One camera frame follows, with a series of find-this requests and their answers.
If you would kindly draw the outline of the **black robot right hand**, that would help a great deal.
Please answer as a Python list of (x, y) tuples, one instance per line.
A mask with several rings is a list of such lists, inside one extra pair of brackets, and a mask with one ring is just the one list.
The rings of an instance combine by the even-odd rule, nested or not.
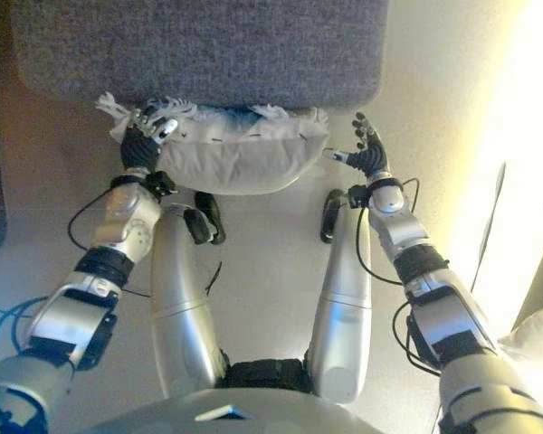
[(345, 152), (332, 147), (322, 150), (322, 155), (330, 160), (357, 169), (369, 178), (380, 172), (388, 171), (386, 151), (380, 136), (372, 126), (366, 115), (357, 112), (352, 120), (355, 136), (359, 145), (357, 152)]

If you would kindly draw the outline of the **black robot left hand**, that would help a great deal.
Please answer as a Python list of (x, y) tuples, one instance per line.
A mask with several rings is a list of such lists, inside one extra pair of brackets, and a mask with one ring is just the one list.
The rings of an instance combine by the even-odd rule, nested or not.
[(176, 131), (174, 118), (157, 117), (156, 108), (136, 110), (128, 123), (120, 145), (121, 162), (125, 169), (156, 170), (162, 146)]

